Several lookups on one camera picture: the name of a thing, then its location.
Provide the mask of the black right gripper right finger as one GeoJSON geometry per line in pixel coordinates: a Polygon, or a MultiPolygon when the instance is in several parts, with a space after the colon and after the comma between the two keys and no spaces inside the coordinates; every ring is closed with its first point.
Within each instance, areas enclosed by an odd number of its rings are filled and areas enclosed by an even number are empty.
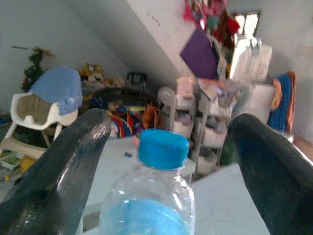
{"type": "Polygon", "coordinates": [[[239,115],[226,135],[232,163],[270,234],[313,233],[313,166],[287,138],[254,115],[239,115]]]}

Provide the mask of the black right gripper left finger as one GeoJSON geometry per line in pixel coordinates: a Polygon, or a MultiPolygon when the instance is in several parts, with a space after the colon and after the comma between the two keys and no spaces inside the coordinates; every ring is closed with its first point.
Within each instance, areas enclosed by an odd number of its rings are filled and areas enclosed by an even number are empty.
{"type": "Polygon", "coordinates": [[[103,109],[65,128],[1,202],[1,234],[75,234],[110,132],[103,109]]]}

